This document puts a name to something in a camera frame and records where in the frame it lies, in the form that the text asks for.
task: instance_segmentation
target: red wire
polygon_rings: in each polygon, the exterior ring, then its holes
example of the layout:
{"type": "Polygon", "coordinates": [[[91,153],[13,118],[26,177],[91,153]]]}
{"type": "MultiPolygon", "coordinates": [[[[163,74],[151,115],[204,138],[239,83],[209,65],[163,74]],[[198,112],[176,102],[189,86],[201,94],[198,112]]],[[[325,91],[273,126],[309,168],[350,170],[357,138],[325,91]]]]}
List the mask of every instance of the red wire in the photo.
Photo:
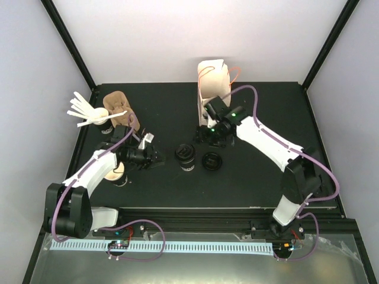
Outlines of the red wire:
{"type": "Polygon", "coordinates": [[[291,233],[294,234],[296,240],[299,240],[301,243],[303,243],[303,241],[298,237],[298,235],[295,233],[295,231],[293,229],[291,229],[291,233]]]}
{"type": "Polygon", "coordinates": [[[131,227],[126,227],[126,228],[129,229],[129,238],[128,238],[128,241],[130,241],[131,237],[133,235],[133,228],[131,228],[131,227]]]}

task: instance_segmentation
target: paper cup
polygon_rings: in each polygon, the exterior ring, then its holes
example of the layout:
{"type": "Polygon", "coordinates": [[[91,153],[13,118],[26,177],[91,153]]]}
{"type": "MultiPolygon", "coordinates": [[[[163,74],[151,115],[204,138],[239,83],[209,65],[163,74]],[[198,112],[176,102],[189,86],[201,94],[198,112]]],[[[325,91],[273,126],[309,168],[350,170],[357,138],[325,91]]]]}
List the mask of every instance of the paper cup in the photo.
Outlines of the paper cup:
{"type": "MultiPolygon", "coordinates": [[[[98,117],[107,117],[109,112],[105,108],[95,108],[95,112],[98,117]]],[[[101,120],[98,122],[94,122],[94,125],[101,131],[103,134],[109,134],[113,131],[113,125],[111,120],[101,120]]]]}
{"type": "Polygon", "coordinates": [[[120,165],[116,169],[111,170],[104,176],[104,179],[109,180],[117,186],[125,185],[128,181],[128,176],[126,174],[124,164],[120,162],[120,165]]]}

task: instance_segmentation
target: printed logo on cup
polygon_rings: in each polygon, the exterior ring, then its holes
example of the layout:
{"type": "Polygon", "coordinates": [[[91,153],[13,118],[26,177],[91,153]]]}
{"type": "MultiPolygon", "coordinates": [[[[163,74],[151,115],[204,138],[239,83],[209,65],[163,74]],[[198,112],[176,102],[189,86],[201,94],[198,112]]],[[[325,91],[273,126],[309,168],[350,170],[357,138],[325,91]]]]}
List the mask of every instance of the printed logo on cup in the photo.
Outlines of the printed logo on cup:
{"type": "Polygon", "coordinates": [[[101,130],[101,133],[103,133],[103,134],[109,134],[110,132],[112,132],[112,130],[113,130],[113,126],[111,126],[109,129],[101,130]]]}
{"type": "Polygon", "coordinates": [[[186,171],[186,172],[189,172],[189,171],[191,171],[191,170],[193,170],[194,168],[195,168],[195,165],[193,165],[192,167],[189,167],[189,168],[184,168],[184,167],[181,167],[182,168],[182,170],[184,170],[184,171],[186,171]]]}

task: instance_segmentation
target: black cup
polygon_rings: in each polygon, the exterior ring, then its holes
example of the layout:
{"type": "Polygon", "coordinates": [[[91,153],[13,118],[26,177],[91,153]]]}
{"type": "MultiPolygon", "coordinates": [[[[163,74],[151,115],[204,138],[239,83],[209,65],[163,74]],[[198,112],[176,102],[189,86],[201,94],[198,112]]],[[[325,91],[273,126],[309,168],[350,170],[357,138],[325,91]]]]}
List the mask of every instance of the black cup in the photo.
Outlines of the black cup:
{"type": "Polygon", "coordinates": [[[175,157],[179,161],[182,170],[189,172],[195,167],[195,148],[190,144],[181,144],[175,150],[175,157]]]}
{"type": "Polygon", "coordinates": [[[96,124],[94,123],[94,125],[101,131],[101,133],[103,134],[109,134],[109,133],[112,133],[113,131],[113,125],[112,125],[112,122],[111,120],[106,120],[104,121],[103,123],[101,124],[96,124]]]}

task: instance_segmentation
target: glass panel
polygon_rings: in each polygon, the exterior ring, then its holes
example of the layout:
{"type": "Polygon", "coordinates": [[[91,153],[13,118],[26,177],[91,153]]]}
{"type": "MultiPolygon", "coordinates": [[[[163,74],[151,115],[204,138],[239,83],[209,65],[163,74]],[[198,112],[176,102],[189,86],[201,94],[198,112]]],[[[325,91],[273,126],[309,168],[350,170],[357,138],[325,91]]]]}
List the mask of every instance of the glass panel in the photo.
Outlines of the glass panel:
{"type": "MultiPolygon", "coordinates": [[[[161,240],[155,234],[152,240],[161,240]]],[[[234,234],[167,233],[170,241],[251,241],[234,234]]],[[[307,260],[277,262],[273,257],[248,254],[166,253],[150,263],[109,260],[98,251],[49,250],[45,237],[31,283],[367,283],[352,235],[321,235],[319,246],[307,260]]],[[[306,235],[306,254],[314,242],[306,235]]],[[[148,258],[151,253],[129,253],[148,258]]]]}

